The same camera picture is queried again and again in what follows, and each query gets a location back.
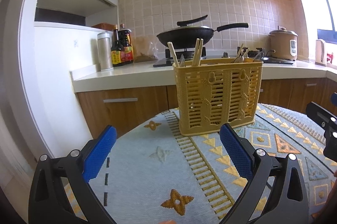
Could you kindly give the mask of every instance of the cabinet drawer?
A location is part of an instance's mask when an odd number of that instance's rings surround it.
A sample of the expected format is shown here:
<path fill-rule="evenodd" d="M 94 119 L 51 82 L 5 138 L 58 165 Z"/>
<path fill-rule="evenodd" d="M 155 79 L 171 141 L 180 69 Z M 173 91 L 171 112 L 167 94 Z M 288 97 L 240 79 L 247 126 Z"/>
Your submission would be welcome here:
<path fill-rule="evenodd" d="M 81 92 L 78 98 L 93 138 L 107 125 L 120 137 L 168 110 L 165 86 Z"/>
<path fill-rule="evenodd" d="M 177 87 L 175 85 L 166 86 L 168 108 L 173 109 L 178 107 Z"/>
<path fill-rule="evenodd" d="M 270 79 L 261 81 L 258 102 L 289 108 L 293 79 Z"/>
<path fill-rule="evenodd" d="M 337 92 L 337 83 L 333 80 L 327 79 L 322 101 L 319 105 L 324 107 L 332 114 L 337 115 L 337 107 L 330 101 L 331 95 L 335 92 Z"/>
<path fill-rule="evenodd" d="M 305 113 L 311 101 L 321 104 L 326 78 L 295 79 L 289 109 Z"/>

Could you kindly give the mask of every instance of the wok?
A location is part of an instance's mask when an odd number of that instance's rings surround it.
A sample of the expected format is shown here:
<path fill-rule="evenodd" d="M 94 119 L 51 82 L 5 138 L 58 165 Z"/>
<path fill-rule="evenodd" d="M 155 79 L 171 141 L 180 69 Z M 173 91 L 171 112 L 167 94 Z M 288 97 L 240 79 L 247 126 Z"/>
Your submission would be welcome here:
<path fill-rule="evenodd" d="M 208 15 L 203 17 L 188 20 L 188 21 L 179 21 L 177 22 L 178 28 L 173 28 L 171 30 L 164 31 L 157 35 L 159 41 L 166 47 L 167 43 L 173 43 L 175 49 L 185 49 L 185 48 L 194 48 L 195 41 L 197 38 L 203 39 L 203 44 L 205 45 L 213 37 L 215 31 L 222 31 L 230 28 L 248 28 L 248 23 L 231 23 L 227 25 L 222 25 L 216 30 L 211 29 L 207 26 L 188 26 L 192 23 L 197 23 L 203 21 L 207 18 Z"/>

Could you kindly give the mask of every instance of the patterned tablecloth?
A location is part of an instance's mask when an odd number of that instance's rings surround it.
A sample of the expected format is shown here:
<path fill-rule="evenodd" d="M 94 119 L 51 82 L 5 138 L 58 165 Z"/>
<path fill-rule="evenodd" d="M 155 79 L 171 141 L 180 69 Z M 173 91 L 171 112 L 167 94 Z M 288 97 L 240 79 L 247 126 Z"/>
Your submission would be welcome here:
<path fill-rule="evenodd" d="M 246 185 L 217 133 L 184 137 L 178 118 L 177 109 L 163 112 L 119 138 L 97 178 L 89 182 L 118 224 L 166 220 L 217 224 Z M 255 123 L 235 131 L 270 155 L 296 154 L 311 222 L 311 214 L 326 202 L 337 168 L 336 162 L 323 155 L 323 130 L 303 114 L 259 104 Z M 252 218 L 266 204 L 272 177 L 268 183 Z M 81 215 L 79 208 L 75 212 Z"/>

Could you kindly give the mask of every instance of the yellow utensil basket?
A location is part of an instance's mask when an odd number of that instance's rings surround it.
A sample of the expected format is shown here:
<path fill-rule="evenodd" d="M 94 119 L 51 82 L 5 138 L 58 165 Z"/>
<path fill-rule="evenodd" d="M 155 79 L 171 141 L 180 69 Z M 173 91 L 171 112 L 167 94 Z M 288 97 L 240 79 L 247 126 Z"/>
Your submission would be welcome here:
<path fill-rule="evenodd" d="M 201 60 L 200 66 L 173 64 L 184 136 L 215 133 L 224 123 L 233 128 L 251 124 L 261 86 L 262 62 L 245 58 Z"/>

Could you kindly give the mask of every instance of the soy sauce bottle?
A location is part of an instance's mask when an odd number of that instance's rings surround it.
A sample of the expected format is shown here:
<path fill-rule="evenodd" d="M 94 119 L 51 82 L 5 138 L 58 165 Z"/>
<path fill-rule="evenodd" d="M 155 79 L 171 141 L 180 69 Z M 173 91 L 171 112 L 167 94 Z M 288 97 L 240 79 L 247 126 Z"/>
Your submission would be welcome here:
<path fill-rule="evenodd" d="M 125 49 L 118 39 L 118 25 L 113 26 L 111 58 L 113 67 L 125 65 Z"/>
<path fill-rule="evenodd" d="M 125 63 L 130 64 L 134 62 L 134 53 L 130 41 L 130 31 L 125 28 L 125 24 L 121 24 L 121 28 L 118 31 L 120 41 L 125 49 Z"/>

